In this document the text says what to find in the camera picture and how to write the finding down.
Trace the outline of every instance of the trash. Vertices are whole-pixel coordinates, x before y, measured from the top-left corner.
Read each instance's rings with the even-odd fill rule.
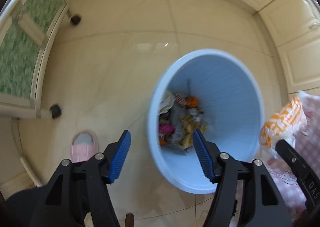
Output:
[[[187,82],[190,94],[190,80]],[[196,96],[183,97],[178,93],[166,91],[159,109],[159,143],[187,151],[193,146],[192,132],[199,128],[207,130],[208,125],[204,111],[199,107]]]
[[[164,135],[169,135],[170,133],[174,132],[174,126],[170,125],[169,123],[162,123],[159,124],[159,133]]]
[[[194,96],[190,96],[187,98],[187,103],[189,108],[194,108],[199,105],[199,99]]]
[[[170,91],[166,91],[159,107],[159,114],[167,113],[174,104],[175,97]]]

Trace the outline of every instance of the orange and white plastic bag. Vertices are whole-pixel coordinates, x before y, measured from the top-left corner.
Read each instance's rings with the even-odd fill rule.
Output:
[[[273,157],[280,158],[276,152],[276,143],[284,139],[294,148],[294,135],[306,125],[307,118],[302,110],[301,100],[293,97],[281,111],[273,114],[263,125],[260,131],[260,146]]]

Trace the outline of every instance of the pink checkered cloth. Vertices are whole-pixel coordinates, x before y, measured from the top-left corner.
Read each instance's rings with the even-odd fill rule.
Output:
[[[301,94],[302,109],[307,117],[307,127],[296,135],[295,150],[310,165],[320,178],[320,96]],[[289,213],[294,220],[306,209],[306,197],[297,184],[297,179],[283,159],[270,159],[265,163],[267,170],[276,183]]]

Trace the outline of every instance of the light blue trash bin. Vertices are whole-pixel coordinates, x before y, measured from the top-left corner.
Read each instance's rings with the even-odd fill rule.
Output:
[[[188,153],[161,147],[158,140],[159,104],[167,89],[199,98],[209,127],[204,133],[221,152],[251,162],[256,155],[264,120],[260,89],[248,68],[237,58],[217,49],[191,52],[173,63],[155,86],[148,111],[148,142],[153,160],[163,176],[177,188],[207,194],[216,184],[204,176],[194,148]]]

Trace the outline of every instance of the food wrapper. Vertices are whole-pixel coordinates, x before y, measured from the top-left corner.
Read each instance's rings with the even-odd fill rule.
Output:
[[[180,96],[179,94],[175,94],[174,98],[175,98],[176,103],[178,103],[180,106],[185,107],[188,105],[187,100],[185,98],[183,98],[182,96]]]
[[[159,124],[159,133],[163,135],[169,135],[170,133],[174,132],[174,126],[170,125],[169,123],[161,123]]]
[[[170,91],[166,91],[164,94],[164,97],[162,99],[162,102],[159,106],[159,114],[167,113],[174,104],[175,97]]]
[[[159,136],[159,143],[161,146],[167,145],[167,142],[165,141],[165,136],[162,134]]]
[[[276,144],[284,139],[293,148],[295,147],[295,134],[307,125],[306,115],[302,110],[302,103],[298,97],[279,112],[275,113],[263,125],[260,131],[261,148],[275,158],[281,158],[276,152]]]
[[[170,111],[160,114],[159,119],[168,120],[169,116],[170,116]]]
[[[188,148],[192,147],[192,134],[188,134],[180,143],[179,146],[183,150],[188,150]]]
[[[179,117],[181,116],[185,116],[187,114],[187,111],[182,108],[181,106],[179,106],[178,104],[174,104],[172,109],[171,109],[171,113],[172,113],[172,121],[171,124],[175,127],[175,131],[172,134],[172,139],[171,139],[171,146],[175,146],[178,147],[179,143],[184,139],[184,125],[181,122],[181,120],[179,119]]]

